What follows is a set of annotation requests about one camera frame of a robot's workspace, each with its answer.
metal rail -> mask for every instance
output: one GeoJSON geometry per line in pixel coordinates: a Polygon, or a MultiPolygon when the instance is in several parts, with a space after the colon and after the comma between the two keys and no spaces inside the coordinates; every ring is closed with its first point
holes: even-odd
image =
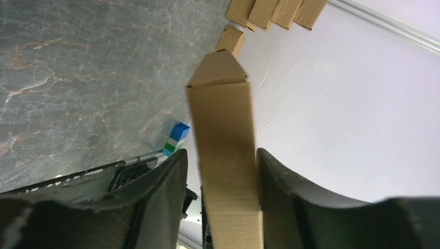
{"type": "Polygon", "coordinates": [[[177,242],[187,249],[202,249],[202,245],[179,231],[177,242]]]}
{"type": "Polygon", "coordinates": [[[162,151],[158,150],[158,151],[153,151],[153,152],[149,152],[146,154],[142,154],[137,157],[132,157],[132,158],[124,160],[124,161],[125,161],[126,166],[128,166],[128,165],[132,165],[134,163],[137,163],[139,161],[143,161],[143,160],[153,158],[153,157],[156,157],[157,159],[159,159],[158,164],[159,164],[159,162],[163,162],[163,161],[165,161],[165,159],[167,159],[167,157],[165,157],[165,155],[162,153],[162,151]]]}
{"type": "Polygon", "coordinates": [[[328,0],[328,4],[410,43],[440,55],[440,41],[428,34],[413,29],[351,0],[328,0]]]}

lego brick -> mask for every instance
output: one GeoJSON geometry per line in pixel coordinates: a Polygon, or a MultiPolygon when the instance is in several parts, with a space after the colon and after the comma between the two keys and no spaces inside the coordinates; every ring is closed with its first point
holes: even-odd
{"type": "Polygon", "coordinates": [[[270,18],[272,17],[279,0],[256,0],[249,16],[249,21],[266,29],[269,26],[270,18]]]}
{"type": "Polygon", "coordinates": [[[187,126],[184,123],[178,123],[173,127],[173,130],[171,131],[170,138],[180,141],[186,138],[186,135],[188,135],[189,132],[189,126],[187,126]]]}
{"type": "Polygon", "coordinates": [[[308,30],[312,30],[325,4],[327,4],[327,0],[304,0],[295,16],[295,22],[308,30]]]}
{"type": "Polygon", "coordinates": [[[280,0],[272,15],[272,22],[289,30],[304,0],[280,0]]]}
{"type": "Polygon", "coordinates": [[[165,149],[167,149],[167,150],[169,150],[169,151],[171,151],[171,152],[175,152],[175,151],[176,151],[176,147],[172,146],[172,145],[169,144],[169,143],[166,143],[166,144],[165,144],[165,149]]]}
{"type": "Polygon", "coordinates": [[[167,143],[174,146],[174,147],[178,147],[179,145],[183,144],[185,142],[185,139],[182,139],[180,141],[176,141],[172,138],[168,138],[167,143]]]}
{"type": "Polygon", "coordinates": [[[220,41],[215,48],[215,52],[226,49],[237,57],[244,45],[244,34],[235,27],[227,26],[220,41]]]}
{"type": "Polygon", "coordinates": [[[169,151],[169,150],[167,150],[167,149],[163,149],[162,150],[162,154],[164,154],[165,156],[167,156],[167,157],[171,157],[171,155],[173,154],[174,152],[171,152],[171,151],[169,151]]]}

black plastic part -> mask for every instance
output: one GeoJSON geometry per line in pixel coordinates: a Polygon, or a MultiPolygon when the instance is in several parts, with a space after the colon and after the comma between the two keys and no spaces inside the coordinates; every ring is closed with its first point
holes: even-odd
{"type": "Polygon", "coordinates": [[[108,187],[108,192],[123,187],[141,175],[146,174],[154,168],[157,160],[157,158],[149,158],[117,169],[108,187]]]}
{"type": "Polygon", "coordinates": [[[203,238],[203,249],[214,248],[212,242],[211,227],[209,225],[208,216],[205,210],[205,204],[203,202],[203,188],[202,188],[202,238],[203,238]]]}
{"type": "Polygon", "coordinates": [[[95,201],[108,192],[110,180],[125,165],[124,161],[114,162],[5,193],[37,193],[69,203],[95,201]]]}
{"type": "MultiPolygon", "coordinates": [[[[82,176],[106,171],[98,169],[102,171],[93,169],[89,171],[93,174],[82,176]]],[[[105,187],[99,184],[105,194],[95,201],[60,202],[36,195],[37,190],[2,194],[0,247],[175,249],[186,174],[187,155],[181,149],[160,166],[106,193],[113,175],[108,176],[105,187]]]]}
{"type": "Polygon", "coordinates": [[[440,248],[440,199],[341,196],[258,149],[266,249],[440,248]]]}
{"type": "Polygon", "coordinates": [[[191,189],[186,188],[185,200],[183,201],[182,219],[188,217],[186,211],[188,210],[189,205],[191,205],[191,202],[195,200],[197,200],[197,194],[191,191],[191,189]]]}

brown cardboard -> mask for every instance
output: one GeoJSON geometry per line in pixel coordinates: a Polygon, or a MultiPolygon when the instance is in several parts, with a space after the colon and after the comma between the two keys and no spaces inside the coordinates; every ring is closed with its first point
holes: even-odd
{"type": "Polygon", "coordinates": [[[233,26],[227,26],[220,41],[215,48],[215,52],[228,50],[234,57],[237,57],[244,45],[244,34],[233,26]]]}
{"type": "Polygon", "coordinates": [[[232,0],[226,12],[226,18],[243,27],[247,27],[254,3],[255,0],[232,0]]]}
{"type": "Polygon", "coordinates": [[[277,7],[278,1],[279,0],[256,0],[249,16],[249,21],[262,29],[266,29],[277,7]]]}
{"type": "Polygon", "coordinates": [[[255,24],[253,24],[252,22],[247,21],[246,29],[255,32],[257,30],[257,26],[255,26],[255,24]]]}
{"type": "Polygon", "coordinates": [[[303,0],[280,0],[273,12],[272,22],[289,30],[302,3],[303,0]]]}
{"type": "Polygon", "coordinates": [[[270,21],[269,24],[267,24],[267,27],[266,27],[266,29],[264,29],[264,31],[268,32],[272,28],[272,24],[273,24],[273,22],[270,21]]]}
{"type": "Polygon", "coordinates": [[[262,249],[251,86],[232,54],[207,54],[187,96],[216,249],[262,249]]]}
{"type": "Polygon", "coordinates": [[[295,16],[295,22],[306,29],[312,30],[325,4],[327,4],[327,0],[304,0],[295,16]]]}

blue lego brick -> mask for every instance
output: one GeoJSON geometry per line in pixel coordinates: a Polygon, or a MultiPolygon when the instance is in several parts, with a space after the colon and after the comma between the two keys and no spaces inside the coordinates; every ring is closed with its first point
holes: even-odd
{"type": "Polygon", "coordinates": [[[187,126],[184,123],[178,123],[173,127],[173,130],[171,131],[170,134],[170,138],[179,142],[186,138],[188,132],[189,132],[189,126],[187,126]]]}
{"type": "Polygon", "coordinates": [[[162,154],[164,154],[165,156],[167,156],[167,157],[171,157],[171,155],[173,154],[174,152],[171,152],[171,151],[169,151],[169,150],[167,150],[167,149],[163,149],[162,150],[162,154]]]}

